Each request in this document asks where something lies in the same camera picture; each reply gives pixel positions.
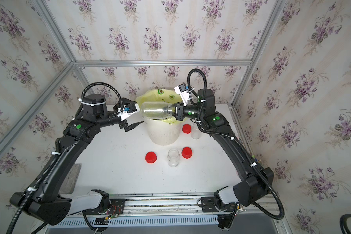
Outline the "red jar lid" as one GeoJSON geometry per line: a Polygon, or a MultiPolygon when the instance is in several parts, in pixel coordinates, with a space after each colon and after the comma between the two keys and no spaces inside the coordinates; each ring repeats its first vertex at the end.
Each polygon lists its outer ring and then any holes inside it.
{"type": "Polygon", "coordinates": [[[192,132],[192,126],[189,124],[183,125],[182,132],[185,134],[190,134],[192,132]]]}
{"type": "Polygon", "coordinates": [[[181,155],[183,158],[185,159],[189,159],[192,157],[193,155],[193,151],[190,147],[184,147],[181,151],[181,155]]]}
{"type": "Polygon", "coordinates": [[[145,161],[149,164],[155,163],[157,161],[157,155],[155,152],[148,152],[145,156],[145,161]]]}

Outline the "red-lid tea jar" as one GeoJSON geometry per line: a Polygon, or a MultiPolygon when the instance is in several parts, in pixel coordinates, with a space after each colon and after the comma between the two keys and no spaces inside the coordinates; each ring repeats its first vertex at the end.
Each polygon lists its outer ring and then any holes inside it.
{"type": "Polygon", "coordinates": [[[177,149],[170,149],[168,152],[168,164],[171,167],[177,167],[180,161],[179,151],[177,149]]]}
{"type": "Polygon", "coordinates": [[[173,116],[174,107],[166,102],[147,101],[142,103],[140,112],[145,119],[165,120],[173,116]]]}
{"type": "Polygon", "coordinates": [[[197,125],[193,125],[192,131],[191,131],[191,138],[200,139],[200,137],[201,137],[201,131],[199,130],[197,125]]]}

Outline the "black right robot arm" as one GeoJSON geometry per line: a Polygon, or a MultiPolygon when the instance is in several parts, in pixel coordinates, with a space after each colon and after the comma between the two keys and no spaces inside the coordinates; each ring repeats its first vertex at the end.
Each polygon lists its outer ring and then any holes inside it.
{"type": "Polygon", "coordinates": [[[231,203],[245,207],[253,205],[272,219],[283,219],[283,204],[272,187],[274,172],[269,167],[264,168],[248,152],[227,119],[216,110],[215,96],[207,87],[205,73],[198,68],[192,69],[188,73],[187,83],[179,85],[179,88],[180,95],[185,100],[174,105],[174,117],[179,121],[190,118],[200,132],[211,136],[224,150],[241,179],[238,184],[214,193],[216,208],[225,210],[231,203]],[[276,215],[257,202],[267,194],[272,194],[278,205],[279,212],[276,215]]]}

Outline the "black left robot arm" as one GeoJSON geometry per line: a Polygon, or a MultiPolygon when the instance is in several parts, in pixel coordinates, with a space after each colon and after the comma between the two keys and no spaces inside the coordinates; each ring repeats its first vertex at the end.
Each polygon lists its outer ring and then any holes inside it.
{"type": "Polygon", "coordinates": [[[10,203],[17,211],[6,231],[8,234],[13,233],[22,213],[43,221],[45,225],[57,225],[68,215],[85,213],[90,209],[101,214],[109,211],[111,201],[107,192],[93,189],[86,196],[68,199],[62,197],[59,191],[78,157],[103,127],[117,124],[120,129],[128,132],[139,125],[127,123],[127,118],[140,111],[139,105],[122,98],[113,86],[104,82],[87,85],[79,102],[75,118],[65,128],[63,136],[56,139],[55,150],[45,167],[24,192],[14,193],[11,197],[10,203]],[[112,111],[108,111],[104,95],[86,94],[95,86],[105,86],[116,94],[119,102],[112,111]]]}

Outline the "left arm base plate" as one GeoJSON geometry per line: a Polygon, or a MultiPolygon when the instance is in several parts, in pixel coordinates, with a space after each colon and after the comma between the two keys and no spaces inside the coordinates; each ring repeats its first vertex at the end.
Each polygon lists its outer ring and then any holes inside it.
{"type": "Polygon", "coordinates": [[[125,209],[126,199],[110,199],[108,208],[105,211],[100,211],[98,208],[89,209],[86,215],[100,215],[116,217],[123,214],[125,209]]]}

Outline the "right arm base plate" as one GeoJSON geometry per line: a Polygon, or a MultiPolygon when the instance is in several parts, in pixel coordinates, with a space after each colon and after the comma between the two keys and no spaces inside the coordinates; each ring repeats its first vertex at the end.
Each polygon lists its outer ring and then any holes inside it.
{"type": "Polygon", "coordinates": [[[198,201],[198,206],[201,208],[203,213],[216,213],[216,212],[228,212],[231,213],[236,209],[235,203],[220,204],[218,205],[214,197],[202,197],[198,201]]]}

